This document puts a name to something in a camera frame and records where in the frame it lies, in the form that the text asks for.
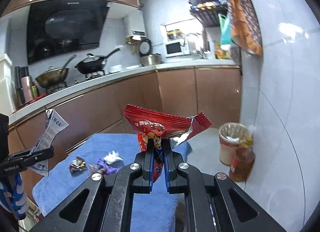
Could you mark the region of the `blue white gloved hand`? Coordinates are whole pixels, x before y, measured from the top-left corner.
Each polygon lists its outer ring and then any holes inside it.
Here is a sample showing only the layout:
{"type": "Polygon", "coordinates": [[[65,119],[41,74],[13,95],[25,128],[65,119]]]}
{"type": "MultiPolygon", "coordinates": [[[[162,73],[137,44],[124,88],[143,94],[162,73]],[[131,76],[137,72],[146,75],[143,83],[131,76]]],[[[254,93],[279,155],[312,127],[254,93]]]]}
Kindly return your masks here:
{"type": "Polygon", "coordinates": [[[14,176],[13,185],[7,178],[1,179],[1,207],[17,220],[25,219],[29,204],[20,173],[14,176]]]}

